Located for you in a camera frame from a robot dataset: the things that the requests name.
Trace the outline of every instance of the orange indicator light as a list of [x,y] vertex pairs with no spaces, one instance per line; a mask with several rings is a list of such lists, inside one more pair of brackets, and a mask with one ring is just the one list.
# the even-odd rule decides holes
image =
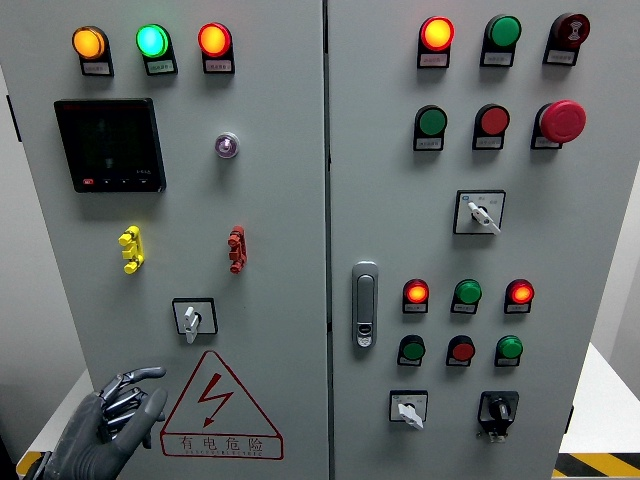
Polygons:
[[105,51],[104,34],[96,27],[80,27],[73,32],[73,48],[85,60],[95,60]]
[[231,34],[224,25],[209,23],[200,29],[198,43],[205,55],[220,57],[231,47]]
[[509,296],[514,303],[523,305],[533,299],[533,286],[529,282],[520,281],[511,286]]
[[429,287],[422,280],[413,280],[404,287],[404,294],[411,303],[424,303],[429,298]]
[[422,25],[420,39],[425,47],[436,52],[446,50],[453,42],[453,23],[446,17],[431,17]]

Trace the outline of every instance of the gray robotic arm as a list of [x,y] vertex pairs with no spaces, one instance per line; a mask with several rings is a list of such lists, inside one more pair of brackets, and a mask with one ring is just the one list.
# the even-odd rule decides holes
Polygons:
[[88,395],[69,420],[55,451],[30,472],[34,480],[114,480],[140,443],[151,448],[151,427],[164,420],[167,392],[123,391],[145,378],[160,378],[162,367],[116,375]]

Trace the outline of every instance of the black digital display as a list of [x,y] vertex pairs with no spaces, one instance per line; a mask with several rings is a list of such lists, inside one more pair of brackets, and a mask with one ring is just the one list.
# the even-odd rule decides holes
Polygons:
[[150,98],[54,103],[77,192],[160,192],[166,186]]

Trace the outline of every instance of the white switch handle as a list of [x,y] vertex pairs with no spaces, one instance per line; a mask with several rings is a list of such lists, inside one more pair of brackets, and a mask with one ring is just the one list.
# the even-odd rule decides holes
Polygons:
[[485,212],[482,208],[479,208],[473,202],[467,203],[467,206],[471,210],[471,215],[473,215],[473,218],[475,218],[480,225],[491,230],[491,233],[493,233],[494,235],[500,234],[500,229],[487,212]]
[[184,331],[187,334],[187,343],[191,345],[198,336],[200,326],[200,314],[194,311],[193,307],[187,308],[184,312]]
[[410,405],[398,405],[398,412],[402,419],[407,422],[408,425],[411,425],[416,430],[424,429],[424,425],[422,425],[422,419],[416,414],[415,408]]

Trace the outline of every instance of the red triangle warning sign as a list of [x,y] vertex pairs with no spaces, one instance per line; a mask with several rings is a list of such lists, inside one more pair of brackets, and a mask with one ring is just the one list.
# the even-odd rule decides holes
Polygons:
[[160,432],[168,457],[282,460],[284,442],[240,379],[204,352]]

